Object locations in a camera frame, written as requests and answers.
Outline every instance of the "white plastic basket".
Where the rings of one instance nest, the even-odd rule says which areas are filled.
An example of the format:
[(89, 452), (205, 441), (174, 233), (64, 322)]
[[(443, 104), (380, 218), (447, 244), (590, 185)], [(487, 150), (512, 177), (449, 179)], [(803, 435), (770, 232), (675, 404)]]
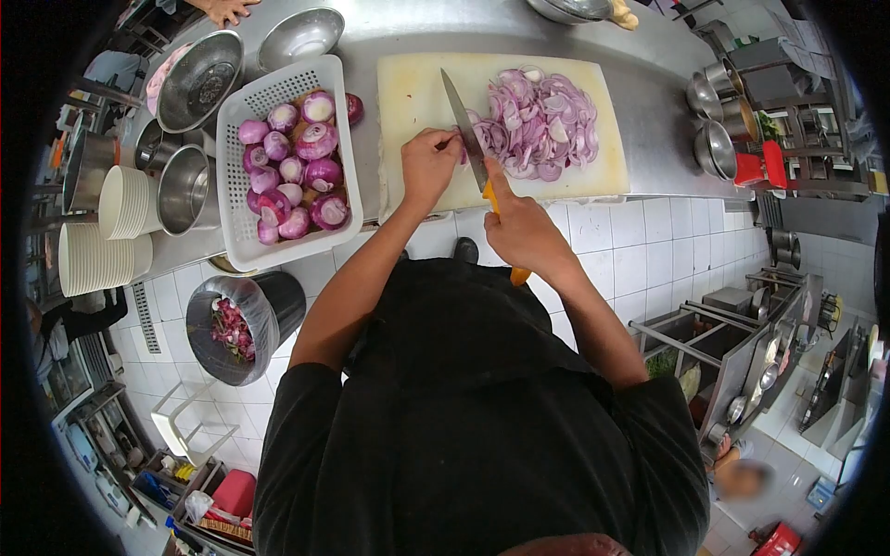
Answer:
[[(337, 148), (343, 162), (346, 196), (352, 214), (339, 230), (317, 231), (300, 239), (264, 246), (256, 237), (259, 217), (247, 208), (250, 178), (241, 165), (244, 145), (238, 140), (238, 128), (246, 119), (264, 120), (274, 107), (317, 87), (334, 95), (339, 136)], [(216, 123), (216, 188), (219, 192), (225, 250), (229, 262), (238, 270), (267, 269), (321, 253), (349, 241), (359, 233), (364, 215), (346, 118), (343, 64), (339, 58), (326, 54), (291, 64), (244, 85), (225, 100)]]

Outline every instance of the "knife blade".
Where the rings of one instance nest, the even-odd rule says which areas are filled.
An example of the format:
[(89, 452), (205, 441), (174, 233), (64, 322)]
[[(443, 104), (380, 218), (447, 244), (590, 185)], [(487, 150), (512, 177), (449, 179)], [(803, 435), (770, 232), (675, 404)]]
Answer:
[(460, 130), (460, 136), (464, 140), (464, 149), (466, 149), (466, 157), (470, 160), (470, 166), (473, 168), (473, 176), (476, 178), (476, 185), (479, 186), (479, 192), (485, 191), (485, 183), (489, 180), (489, 173), (485, 169), (485, 153), (479, 140), (476, 139), (476, 132), (473, 131), (473, 124), (470, 123), (470, 117), (466, 114), (464, 103), (457, 94), (457, 89), (451, 83), (451, 78), (445, 73), (445, 70), (439, 68), (442, 73), (442, 82), (445, 84), (445, 93), (448, 95), (448, 101), (451, 105), (451, 111), (454, 112), (454, 119), (457, 121), (457, 129)]

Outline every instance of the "chef's knife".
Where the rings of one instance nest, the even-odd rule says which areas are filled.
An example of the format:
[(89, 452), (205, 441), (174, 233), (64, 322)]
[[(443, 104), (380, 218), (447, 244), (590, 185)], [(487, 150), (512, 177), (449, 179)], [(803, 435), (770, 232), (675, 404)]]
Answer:
[[(500, 214), (498, 209), (498, 200), (495, 198), (495, 192), (491, 188), (491, 180), (489, 180), (488, 170), (485, 169), (485, 153), (476, 139), (476, 132), (473, 131), (473, 125), (470, 124), (470, 117), (466, 114), (464, 103), (457, 94), (457, 89), (451, 83), (450, 77), (445, 70), (440, 68), (442, 73), (442, 83), (445, 85), (445, 93), (448, 95), (451, 111), (454, 112), (454, 119), (457, 121), (457, 128), (460, 130), (460, 136), (464, 140), (464, 149), (466, 149), (466, 157), (470, 160), (470, 167), (473, 168), (473, 176), (476, 178), (476, 185), (479, 186), (479, 192), (482, 193), (483, 199), (491, 202), (491, 210), (495, 214)], [(510, 282), (514, 286), (521, 286), (531, 276), (531, 270), (526, 269), (510, 269)]]

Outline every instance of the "yellow knife handle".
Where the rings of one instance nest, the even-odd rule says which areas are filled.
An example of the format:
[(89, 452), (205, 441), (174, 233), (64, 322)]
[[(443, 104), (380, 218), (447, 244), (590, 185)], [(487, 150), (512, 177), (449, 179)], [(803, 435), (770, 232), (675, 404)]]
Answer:
[[(491, 202), (491, 211), (494, 214), (500, 214), (498, 198), (495, 197), (495, 191), (491, 188), (491, 180), (485, 182), (485, 189), (482, 190), (482, 198)], [(525, 284), (525, 281), (529, 279), (529, 276), (531, 276), (531, 270), (517, 269), (515, 267), (510, 269), (510, 283), (514, 286)]]

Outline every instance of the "stack of white bowls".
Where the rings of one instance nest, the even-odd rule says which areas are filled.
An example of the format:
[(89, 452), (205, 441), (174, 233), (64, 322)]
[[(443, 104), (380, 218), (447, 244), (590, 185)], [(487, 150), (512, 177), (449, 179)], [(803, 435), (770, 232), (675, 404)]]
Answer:
[(149, 271), (151, 236), (108, 241), (98, 223), (63, 224), (59, 281), (65, 297), (126, 286)]
[(142, 170), (112, 166), (99, 197), (99, 230), (105, 239), (135, 239), (161, 230), (158, 180)]

